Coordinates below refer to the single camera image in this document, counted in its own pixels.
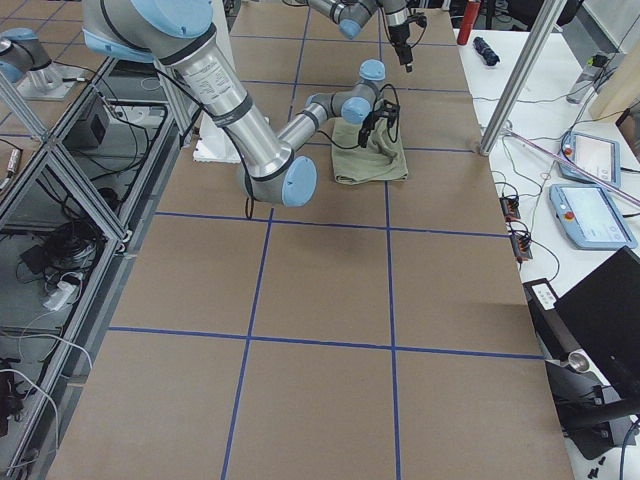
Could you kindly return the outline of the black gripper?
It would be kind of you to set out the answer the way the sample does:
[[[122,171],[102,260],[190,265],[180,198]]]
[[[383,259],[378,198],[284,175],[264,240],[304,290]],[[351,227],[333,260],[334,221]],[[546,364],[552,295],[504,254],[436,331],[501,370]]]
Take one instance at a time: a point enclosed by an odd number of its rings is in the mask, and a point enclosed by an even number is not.
[[[407,73],[413,71],[412,47],[409,44],[410,27],[407,23],[389,27],[389,39],[399,63]]]
[[[360,148],[365,148],[367,146],[369,137],[371,133],[374,131],[378,121],[379,121],[378,114],[370,113],[362,122],[361,128],[358,132],[358,146]]]

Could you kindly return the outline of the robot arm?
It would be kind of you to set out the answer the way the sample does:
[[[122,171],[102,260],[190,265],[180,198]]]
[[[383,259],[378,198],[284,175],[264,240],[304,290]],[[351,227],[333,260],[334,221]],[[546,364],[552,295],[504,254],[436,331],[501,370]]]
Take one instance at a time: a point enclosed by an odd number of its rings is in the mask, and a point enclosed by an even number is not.
[[[399,64],[407,73],[413,71],[413,46],[410,44],[411,25],[426,29],[427,19],[413,1],[400,0],[309,0],[295,1],[295,5],[307,6],[321,13],[338,26],[348,39],[355,39],[366,24],[381,12],[386,37],[393,47]]]
[[[103,55],[160,62],[178,72],[214,124],[233,141],[239,182],[257,201],[300,207],[314,195],[314,162],[297,155],[331,118],[361,124],[381,100],[384,64],[364,61],[347,91],[316,94],[279,132],[273,131],[217,45],[209,1],[85,1],[86,45]]]

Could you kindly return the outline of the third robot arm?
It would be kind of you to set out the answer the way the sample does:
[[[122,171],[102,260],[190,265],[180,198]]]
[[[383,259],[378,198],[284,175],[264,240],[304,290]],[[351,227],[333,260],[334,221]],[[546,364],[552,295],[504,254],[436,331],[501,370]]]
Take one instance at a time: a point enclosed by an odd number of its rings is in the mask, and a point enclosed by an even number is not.
[[[47,68],[51,57],[32,29],[16,27],[1,33],[1,72],[12,84],[28,72]]]

